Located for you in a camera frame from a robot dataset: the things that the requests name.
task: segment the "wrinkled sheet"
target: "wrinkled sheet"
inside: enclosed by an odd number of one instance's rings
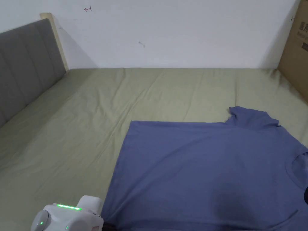
[[[76,69],[0,129],[0,230],[46,204],[104,200],[131,120],[224,122],[266,111],[308,146],[308,106],[274,70]]]

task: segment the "white robot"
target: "white robot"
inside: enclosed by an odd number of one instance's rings
[[[46,205],[33,220],[31,231],[101,231],[103,202],[98,197],[83,196],[77,207]]]

